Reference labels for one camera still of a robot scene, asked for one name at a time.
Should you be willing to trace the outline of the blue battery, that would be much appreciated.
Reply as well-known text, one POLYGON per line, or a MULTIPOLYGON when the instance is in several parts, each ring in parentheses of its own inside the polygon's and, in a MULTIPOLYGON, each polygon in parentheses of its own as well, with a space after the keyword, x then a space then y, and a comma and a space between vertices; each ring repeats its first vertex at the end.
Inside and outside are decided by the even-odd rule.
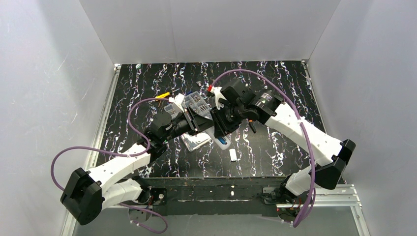
POLYGON ((221 144, 223 144, 223 145, 226 145, 227 144, 227 141, 223 137, 218 137, 217 139, 219 140, 219 142, 221 144))

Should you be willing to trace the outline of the white battery cover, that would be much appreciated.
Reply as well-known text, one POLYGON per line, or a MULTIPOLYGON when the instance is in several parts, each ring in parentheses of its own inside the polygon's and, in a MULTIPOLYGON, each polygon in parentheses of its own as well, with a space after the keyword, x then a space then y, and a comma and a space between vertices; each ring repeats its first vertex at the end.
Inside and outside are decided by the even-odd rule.
POLYGON ((230 155, 230 161, 231 162, 236 162, 238 160, 237 152, 234 148, 229 149, 229 155, 230 155))

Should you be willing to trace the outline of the white remote control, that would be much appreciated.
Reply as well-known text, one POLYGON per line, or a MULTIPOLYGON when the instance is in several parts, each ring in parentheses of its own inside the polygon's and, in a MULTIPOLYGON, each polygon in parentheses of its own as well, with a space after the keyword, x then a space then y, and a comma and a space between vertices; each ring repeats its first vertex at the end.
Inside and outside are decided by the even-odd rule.
POLYGON ((227 137, 215 137, 215 128, 210 127, 205 130, 215 144, 217 144, 222 150, 226 150, 230 147, 230 140, 227 137))

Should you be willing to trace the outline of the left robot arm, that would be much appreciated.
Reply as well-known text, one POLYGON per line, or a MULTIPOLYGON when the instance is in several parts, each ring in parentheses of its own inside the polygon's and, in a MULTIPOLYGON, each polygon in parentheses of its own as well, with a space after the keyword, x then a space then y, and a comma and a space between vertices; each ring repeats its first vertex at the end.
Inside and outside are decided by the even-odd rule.
POLYGON ((175 117, 162 111, 128 151, 92 169, 74 170, 60 201, 80 225, 89 224, 102 210, 120 203, 147 204, 152 199, 151 186, 139 177, 125 177, 159 158, 167 149, 167 141, 184 133, 212 136, 214 127, 212 111, 199 113, 186 108, 175 117))

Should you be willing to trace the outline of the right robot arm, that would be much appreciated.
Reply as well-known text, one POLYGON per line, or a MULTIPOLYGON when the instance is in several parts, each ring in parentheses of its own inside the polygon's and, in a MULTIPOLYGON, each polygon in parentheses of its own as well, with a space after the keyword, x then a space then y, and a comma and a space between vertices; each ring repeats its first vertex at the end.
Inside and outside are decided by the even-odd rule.
POLYGON ((208 94, 215 102, 211 110, 215 137, 234 132, 244 119, 258 121, 309 153, 310 166, 289 175, 279 187, 278 196, 294 198, 315 186, 337 186, 356 148, 353 141, 341 141, 315 127, 277 91, 263 89, 254 93, 240 81, 231 81, 224 87, 209 86, 208 94))

